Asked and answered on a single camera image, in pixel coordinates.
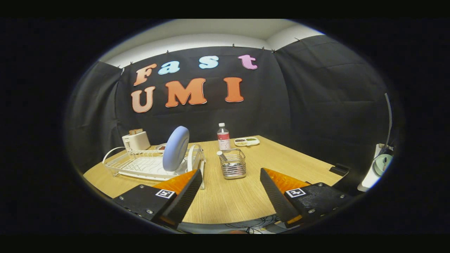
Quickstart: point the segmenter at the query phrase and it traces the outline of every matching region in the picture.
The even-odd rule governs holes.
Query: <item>pink letter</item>
[[[150,108],[153,105],[153,90],[155,89],[155,86],[150,86],[145,88],[145,93],[147,94],[147,102],[144,106],[140,104],[140,94],[142,93],[141,90],[134,91],[131,94],[132,101],[133,101],[133,110],[137,113],[144,113],[150,110]]]
[[[258,66],[253,65],[252,61],[256,60],[255,58],[250,57],[250,55],[242,55],[238,57],[239,59],[242,59],[242,66],[246,69],[257,69]]]

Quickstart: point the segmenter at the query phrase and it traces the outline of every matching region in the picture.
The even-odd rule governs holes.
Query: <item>black curtain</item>
[[[243,67],[250,55],[257,69]],[[217,56],[215,68],[199,68],[203,56]],[[164,63],[178,61],[179,70],[160,75]],[[137,86],[136,72],[156,64]],[[239,77],[242,102],[229,103],[226,77]],[[166,107],[166,83],[186,88],[204,78],[205,104]],[[132,108],[131,93],[154,86],[153,105],[144,113]],[[377,71],[357,53],[326,35],[289,44],[276,52],[241,47],[180,50],[141,60],[122,70],[98,62],[80,80],[68,107],[67,144],[76,167],[83,172],[99,163],[122,136],[143,128],[150,143],[167,142],[178,126],[190,131],[190,141],[216,139],[224,122],[231,138],[262,135],[330,164],[353,170],[347,180],[361,182],[373,159],[375,145],[386,141],[387,87]]]
[[[250,55],[256,60],[257,69],[246,69],[241,55]],[[199,59],[203,56],[217,56],[218,66],[201,69]],[[175,73],[160,75],[161,65],[170,61],[179,62]],[[134,86],[136,71],[157,64],[147,80]],[[229,103],[226,77],[239,77],[242,102]],[[166,83],[179,81],[186,88],[194,78],[204,78],[205,104],[182,105],[168,108],[168,88]],[[153,105],[144,113],[132,108],[131,93],[141,90],[140,103],[146,104],[144,89],[154,86]],[[290,116],[288,96],[283,76],[271,51],[241,47],[206,47],[180,50],[154,56],[125,67],[119,80],[116,96],[117,117],[120,133],[125,135],[129,129],[143,128],[147,131],[150,144],[166,143],[178,126],[189,129],[190,141],[216,140],[218,123],[224,122],[230,137],[261,135],[273,141],[287,144],[289,141]]]
[[[75,168],[83,173],[101,162],[112,147],[123,146],[114,103],[121,72],[120,68],[97,62],[78,82],[67,104],[67,152]]]
[[[288,89],[294,149],[351,167],[346,181],[356,188],[375,145],[387,139],[385,81],[357,53],[326,35],[291,43],[275,57]]]

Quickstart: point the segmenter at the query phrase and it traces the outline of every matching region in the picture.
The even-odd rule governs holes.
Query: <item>water bottle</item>
[[[225,129],[225,123],[219,123],[217,131],[217,140],[219,141],[219,149],[230,149],[230,133]]]

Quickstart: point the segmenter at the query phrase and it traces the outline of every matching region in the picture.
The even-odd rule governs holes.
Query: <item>toaster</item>
[[[150,147],[147,132],[143,131],[134,135],[122,136],[123,144],[132,150],[147,150]]]

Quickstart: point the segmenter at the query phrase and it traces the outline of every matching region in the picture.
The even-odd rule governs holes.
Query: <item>white dish rack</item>
[[[116,159],[105,162],[108,155],[116,149],[126,149],[127,152]],[[117,147],[110,150],[103,158],[103,165],[109,169],[113,176],[119,174],[142,179],[166,181],[186,172],[198,169],[204,178],[206,158],[199,144],[194,144],[186,151],[185,158],[174,172],[168,172],[162,167],[164,150],[133,150],[128,147]],[[200,186],[205,189],[204,181]]]

